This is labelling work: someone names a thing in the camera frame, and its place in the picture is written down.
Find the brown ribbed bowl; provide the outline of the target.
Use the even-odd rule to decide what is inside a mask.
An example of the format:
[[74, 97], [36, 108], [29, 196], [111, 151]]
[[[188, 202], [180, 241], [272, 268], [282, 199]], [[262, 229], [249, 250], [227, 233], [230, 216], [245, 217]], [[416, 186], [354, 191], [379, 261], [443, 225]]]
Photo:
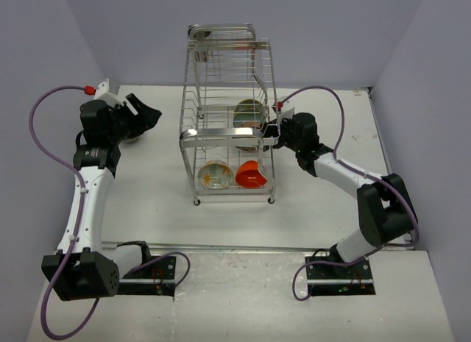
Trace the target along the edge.
[[142, 139], [142, 135], [136, 136], [134, 138], [128, 138], [121, 142], [121, 144], [132, 145], [138, 143]]

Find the mint green floral bowl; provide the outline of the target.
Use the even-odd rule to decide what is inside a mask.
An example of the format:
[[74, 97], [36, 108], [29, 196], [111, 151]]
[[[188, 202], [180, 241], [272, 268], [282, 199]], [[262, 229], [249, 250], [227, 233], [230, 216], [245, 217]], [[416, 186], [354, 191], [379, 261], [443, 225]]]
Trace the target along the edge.
[[266, 120], [265, 112], [245, 109], [238, 111], [233, 117], [233, 126], [260, 129]]

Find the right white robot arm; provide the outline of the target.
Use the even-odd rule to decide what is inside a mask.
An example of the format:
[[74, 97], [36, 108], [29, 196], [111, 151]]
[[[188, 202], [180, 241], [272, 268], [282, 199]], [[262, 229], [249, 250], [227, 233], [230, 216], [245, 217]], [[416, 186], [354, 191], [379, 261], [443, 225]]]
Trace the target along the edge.
[[292, 150], [303, 171], [330, 182], [357, 201], [358, 229], [329, 248], [326, 261], [333, 276], [346, 277], [359, 260], [383, 247], [398, 247], [395, 239], [417, 231], [417, 215], [403, 179], [397, 174], [369, 173], [341, 159], [336, 149], [320, 142], [316, 119], [310, 113], [284, 118], [279, 130], [273, 122], [266, 123], [262, 133], [277, 138], [276, 149]]

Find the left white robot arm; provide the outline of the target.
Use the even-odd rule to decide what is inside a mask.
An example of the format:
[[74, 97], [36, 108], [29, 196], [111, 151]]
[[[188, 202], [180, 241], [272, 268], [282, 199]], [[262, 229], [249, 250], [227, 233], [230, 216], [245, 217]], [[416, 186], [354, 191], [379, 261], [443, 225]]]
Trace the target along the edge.
[[102, 224], [107, 195], [116, 178], [125, 140], [154, 128], [159, 110], [135, 94], [125, 100], [95, 98], [79, 108], [82, 131], [76, 137], [72, 169], [75, 191], [64, 235], [55, 254], [43, 257], [41, 269], [63, 301], [100, 299], [118, 293], [119, 280], [128, 273], [144, 278], [153, 260], [144, 241], [102, 251]]

